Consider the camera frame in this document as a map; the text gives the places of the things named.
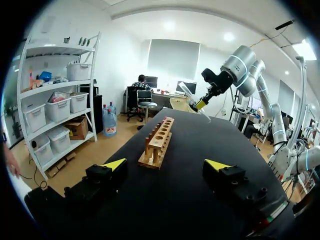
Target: ceiling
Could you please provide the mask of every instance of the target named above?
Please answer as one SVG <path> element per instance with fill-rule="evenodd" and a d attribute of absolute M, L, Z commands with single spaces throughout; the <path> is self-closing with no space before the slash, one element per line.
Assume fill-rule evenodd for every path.
<path fill-rule="evenodd" d="M 174 39 L 197 42 L 228 54 L 239 45 L 250 46 L 261 38 L 277 36 L 284 28 L 277 31 L 275 27 L 294 19 L 294 16 L 276 0 L 84 1 L 108 12 L 114 22 L 141 40 Z M 264 60 L 268 73 L 283 80 L 299 94 L 299 63 L 295 59 L 297 53 L 290 45 L 300 43 L 308 34 L 299 26 L 297 19 L 295 20 L 296 22 L 289 25 L 283 34 L 252 48 L 257 58 Z M 164 30 L 165 21 L 175 22 L 174 32 Z M 223 35 L 226 32 L 231 32 L 235 40 L 224 41 Z M 316 99 L 308 97 L 308 101 L 317 107 L 320 102 L 320 92 L 317 91 L 320 89 L 318 69 L 318 61 L 307 61 L 308 92 L 313 91 L 316 96 Z"/>

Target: cardboard box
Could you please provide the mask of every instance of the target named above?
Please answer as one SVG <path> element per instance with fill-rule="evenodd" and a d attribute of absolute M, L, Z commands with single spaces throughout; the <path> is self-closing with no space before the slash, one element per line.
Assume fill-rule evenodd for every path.
<path fill-rule="evenodd" d="M 73 151 L 72 153 L 68 154 L 65 156 L 65 160 L 67 162 L 70 162 L 73 158 L 75 158 L 77 156 L 77 154 Z"/>
<path fill-rule="evenodd" d="M 85 116 L 78 116 L 67 121 L 64 126 L 70 130 L 70 140 L 84 140 L 88 134 L 88 122 Z"/>
<path fill-rule="evenodd" d="M 59 169 L 57 168 L 57 166 L 52 166 L 47 171 L 45 171 L 46 175 L 49 178 L 53 178 L 54 175 L 56 175 L 58 172 L 59 172 Z"/>
<path fill-rule="evenodd" d="M 61 159 L 60 161 L 58 161 L 55 166 L 60 170 L 62 169 L 65 165 L 67 164 L 67 161 L 64 159 Z"/>

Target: white shelf unit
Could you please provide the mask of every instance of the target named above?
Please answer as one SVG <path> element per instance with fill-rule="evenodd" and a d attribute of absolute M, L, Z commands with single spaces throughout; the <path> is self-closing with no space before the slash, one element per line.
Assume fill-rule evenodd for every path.
<path fill-rule="evenodd" d="M 34 159 L 34 163 L 36 164 L 37 168 L 39 169 L 40 173 L 44 177 L 45 180 L 48 180 L 48 177 L 45 173 L 46 170 L 48 170 L 52 165 L 54 165 L 57 161 L 59 161 L 61 158 L 63 158 L 65 155 L 67 155 L 69 152 L 74 150 L 76 147 L 80 146 L 90 138 L 94 137 L 94 141 L 97 141 L 97 134 L 96 134 L 96 126 L 95 126 L 95 117 L 94 117 L 94 100 L 93 100 L 93 93 L 94 93 L 94 70 L 95 70 L 95 62 L 97 57 L 97 51 L 98 46 L 100 42 L 101 33 L 99 32 L 97 35 L 90 38 L 96 39 L 96 42 L 94 43 L 93 47 L 87 47 L 87 46 L 81 46 L 81 45 L 71 45 L 66 43 L 60 43 L 60 44 L 54 44 L 54 43 L 32 43 L 30 44 L 31 35 L 28 36 L 25 46 L 23 48 L 21 58 L 20 58 L 20 64 L 18 72 L 18 79 L 17 79 L 17 105 L 18 105 L 18 113 L 19 113 L 19 120 L 21 123 L 21 129 L 22 133 L 26 142 L 26 145 L 29 149 L 29 152 Z M 36 89 L 32 89 L 29 91 L 21 92 L 21 86 L 22 86 L 22 80 L 23 80 L 23 67 L 26 59 L 29 58 L 36 58 L 40 56 L 45 56 L 50 58 L 51 56 L 61 56 L 63 58 L 64 56 L 78 56 L 78 59 L 80 60 L 81 55 L 87 54 L 88 56 L 85 59 L 85 63 L 87 63 L 89 56 L 92 54 L 92 67 L 91 67 L 91 79 L 90 80 L 80 80 L 80 81 L 69 81 L 69 82 L 62 82 L 62 83 L 56 83 L 51 85 L 42 86 Z M 22 110 L 22 103 L 25 98 L 35 96 L 37 94 L 46 92 L 46 91 L 52 91 L 55 89 L 65 88 L 65 87 L 71 87 L 71 86 L 78 86 L 82 84 L 89 84 L 90 90 L 89 90 L 89 101 L 90 101 L 90 108 L 87 108 L 86 110 L 77 112 L 77 113 L 70 113 L 70 116 L 66 119 L 61 120 L 60 122 L 53 122 L 50 121 L 46 117 L 46 125 L 41 127 L 35 132 L 31 132 L 28 129 L 28 126 L 25 123 L 24 119 L 24 113 Z M 87 113 L 91 113 L 91 121 L 88 118 Z M 48 130 L 68 121 L 75 117 L 78 117 L 80 115 L 85 114 L 87 121 L 89 125 L 92 127 L 92 132 L 88 132 L 86 138 L 84 140 L 71 140 L 71 145 L 68 149 L 65 151 L 58 153 L 52 150 L 53 152 L 53 158 L 45 165 L 41 166 L 37 156 L 35 155 L 35 152 L 31 146 L 31 140 L 35 137 L 47 132 Z"/>

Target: water bottle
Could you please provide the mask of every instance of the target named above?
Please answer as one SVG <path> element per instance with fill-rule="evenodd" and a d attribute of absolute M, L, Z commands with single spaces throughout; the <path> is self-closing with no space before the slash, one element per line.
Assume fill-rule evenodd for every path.
<path fill-rule="evenodd" d="M 112 101 L 110 102 L 110 105 L 107 107 L 107 109 L 111 110 L 111 113 L 113 113 L 114 115 L 117 115 L 117 109 L 116 106 L 112 105 Z"/>
<path fill-rule="evenodd" d="M 102 120 L 103 120 L 103 116 L 108 113 L 108 109 L 106 108 L 106 106 L 107 106 L 107 105 L 103 104 L 103 108 L 102 108 Z"/>
<path fill-rule="evenodd" d="M 117 117 L 107 109 L 107 113 L 102 116 L 103 119 L 103 135 L 111 137 L 117 134 Z"/>

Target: ceiling light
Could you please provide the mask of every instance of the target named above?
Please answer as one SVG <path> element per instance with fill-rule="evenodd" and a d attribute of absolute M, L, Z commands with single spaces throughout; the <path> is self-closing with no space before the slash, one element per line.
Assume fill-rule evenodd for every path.
<path fill-rule="evenodd" d="M 231 32 L 228 32 L 224 35 L 224 40 L 226 40 L 227 42 L 231 42 L 235 39 L 235 36 L 231 33 Z"/>
<path fill-rule="evenodd" d="M 163 28 L 168 32 L 172 32 L 175 30 L 176 24 L 173 21 L 167 21 L 163 24 Z"/>
<path fill-rule="evenodd" d="M 309 43 L 306 40 L 302 40 L 302 43 L 292 45 L 293 49 L 298 53 L 299 56 L 303 56 L 304 60 L 312 61 L 317 60 L 314 51 L 312 50 Z"/>

